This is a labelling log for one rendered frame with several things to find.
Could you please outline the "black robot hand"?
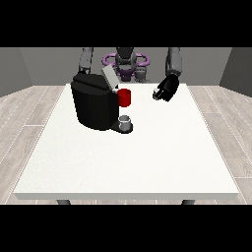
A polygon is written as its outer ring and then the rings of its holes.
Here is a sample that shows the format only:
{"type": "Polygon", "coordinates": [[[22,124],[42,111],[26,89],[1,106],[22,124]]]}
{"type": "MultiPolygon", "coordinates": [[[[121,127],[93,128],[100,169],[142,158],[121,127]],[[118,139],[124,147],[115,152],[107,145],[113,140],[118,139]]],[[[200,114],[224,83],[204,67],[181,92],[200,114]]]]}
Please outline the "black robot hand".
{"type": "Polygon", "coordinates": [[[166,76],[165,79],[157,86],[160,89],[160,99],[164,101],[170,101],[175,95],[179,86],[179,79],[176,75],[166,76]]]}

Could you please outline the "red pod holder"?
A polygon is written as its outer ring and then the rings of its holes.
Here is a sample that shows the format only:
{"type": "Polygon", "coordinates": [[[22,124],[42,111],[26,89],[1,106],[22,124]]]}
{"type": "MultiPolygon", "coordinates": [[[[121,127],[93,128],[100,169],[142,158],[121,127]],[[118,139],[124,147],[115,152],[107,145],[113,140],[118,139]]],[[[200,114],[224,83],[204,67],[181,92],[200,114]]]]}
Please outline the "red pod holder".
{"type": "Polygon", "coordinates": [[[117,92],[118,105],[121,107],[127,107],[131,104],[131,91],[128,89],[120,89],[117,92]]]}

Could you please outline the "pale grey machine lid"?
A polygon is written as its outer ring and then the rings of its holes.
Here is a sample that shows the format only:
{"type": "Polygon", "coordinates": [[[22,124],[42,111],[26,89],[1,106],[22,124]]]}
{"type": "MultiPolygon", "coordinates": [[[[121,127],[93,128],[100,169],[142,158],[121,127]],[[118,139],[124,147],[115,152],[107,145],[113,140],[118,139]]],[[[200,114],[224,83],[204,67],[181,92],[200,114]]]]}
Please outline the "pale grey machine lid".
{"type": "Polygon", "coordinates": [[[117,78],[114,69],[111,65],[107,65],[101,69],[101,74],[106,79],[109,87],[114,90],[119,84],[119,79],[117,78]]]}

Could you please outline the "black coffee machine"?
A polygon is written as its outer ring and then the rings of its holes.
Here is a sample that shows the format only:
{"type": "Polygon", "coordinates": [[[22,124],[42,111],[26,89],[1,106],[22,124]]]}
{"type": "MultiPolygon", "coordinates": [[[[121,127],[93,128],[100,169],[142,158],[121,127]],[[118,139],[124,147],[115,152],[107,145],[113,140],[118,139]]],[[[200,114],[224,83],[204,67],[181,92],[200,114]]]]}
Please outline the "black coffee machine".
{"type": "Polygon", "coordinates": [[[119,129],[119,108],[117,92],[112,90],[103,75],[78,73],[71,83],[73,100],[78,120],[84,126],[99,130],[114,130],[121,134],[133,131],[133,124],[127,131],[119,129]]]}

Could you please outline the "small grey cup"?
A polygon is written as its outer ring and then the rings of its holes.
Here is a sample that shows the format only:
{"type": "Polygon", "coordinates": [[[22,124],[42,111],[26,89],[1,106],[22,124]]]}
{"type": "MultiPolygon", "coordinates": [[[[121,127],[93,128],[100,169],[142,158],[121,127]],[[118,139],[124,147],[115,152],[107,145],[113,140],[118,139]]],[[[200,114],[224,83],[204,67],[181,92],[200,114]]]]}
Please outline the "small grey cup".
{"type": "Polygon", "coordinates": [[[122,131],[127,131],[131,127],[131,119],[128,115],[121,115],[118,118],[119,129],[122,131]]]}

